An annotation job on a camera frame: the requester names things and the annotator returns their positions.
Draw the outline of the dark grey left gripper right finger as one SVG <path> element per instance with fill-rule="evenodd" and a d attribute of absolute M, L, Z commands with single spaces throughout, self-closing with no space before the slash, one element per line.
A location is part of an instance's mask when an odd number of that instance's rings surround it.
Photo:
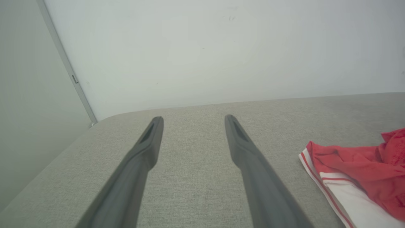
<path fill-rule="evenodd" d="M 312 228 L 275 170 L 233 115 L 225 116 L 231 158 L 241 170 L 255 228 Z"/>

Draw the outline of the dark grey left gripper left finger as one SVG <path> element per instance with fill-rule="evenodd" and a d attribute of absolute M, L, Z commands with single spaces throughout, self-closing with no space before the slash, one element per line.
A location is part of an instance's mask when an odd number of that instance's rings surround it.
<path fill-rule="evenodd" d="M 164 130 L 154 117 L 77 223 L 77 228 L 135 228 L 148 172 L 156 165 Z"/>

